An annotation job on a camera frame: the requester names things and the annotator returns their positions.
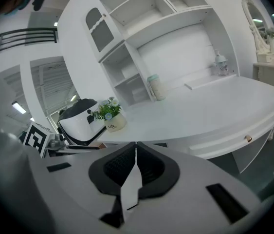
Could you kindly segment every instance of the flower pot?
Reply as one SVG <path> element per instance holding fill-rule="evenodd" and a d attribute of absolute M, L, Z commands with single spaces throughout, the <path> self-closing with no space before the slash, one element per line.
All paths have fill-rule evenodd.
<path fill-rule="evenodd" d="M 121 113 L 110 120 L 104 121 L 104 124 L 109 132 L 116 132 L 121 130 L 123 127 L 125 127 L 126 123 L 127 121 Z"/>

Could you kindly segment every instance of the white pillar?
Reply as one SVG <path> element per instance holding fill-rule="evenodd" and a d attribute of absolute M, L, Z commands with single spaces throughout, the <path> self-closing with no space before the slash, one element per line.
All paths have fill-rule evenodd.
<path fill-rule="evenodd" d="M 31 116 L 34 118 L 34 121 L 36 123 L 52 130 L 52 127 L 47 120 L 43 109 L 40 106 L 33 83 L 31 66 L 28 61 L 22 61 L 22 63 L 20 64 L 20 75 L 24 96 L 26 99 L 26 103 L 28 104 Z"/>

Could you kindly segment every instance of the drawer knob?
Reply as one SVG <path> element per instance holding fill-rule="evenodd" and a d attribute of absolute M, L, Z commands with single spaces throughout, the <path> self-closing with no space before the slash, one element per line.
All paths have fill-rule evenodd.
<path fill-rule="evenodd" d="M 248 142 L 248 143 L 249 143 L 250 141 L 253 140 L 253 138 L 251 138 L 249 135 L 246 135 L 246 136 L 245 136 L 245 139 L 247 139 L 247 142 Z"/>

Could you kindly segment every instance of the desk drawer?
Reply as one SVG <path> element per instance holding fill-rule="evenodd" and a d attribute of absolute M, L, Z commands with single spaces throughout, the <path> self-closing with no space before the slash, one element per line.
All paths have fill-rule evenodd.
<path fill-rule="evenodd" d="M 209 159 L 235 151 L 263 136 L 274 127 L 274 108 L 215 134 L 202 134 L 168 141 L 180 152 Z"/>

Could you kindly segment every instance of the gray floor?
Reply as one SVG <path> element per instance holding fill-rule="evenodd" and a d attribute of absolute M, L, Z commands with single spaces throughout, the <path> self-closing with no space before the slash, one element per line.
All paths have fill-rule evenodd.
<path fill-rule="evenodd" d="M 267 141 L 258 156 L 241 174 L 238 172 L 232 154 L 212 158 L 209 161 L 242 181 L 261 200 L 274 194 L 274 138 L 272 141 Z"/>

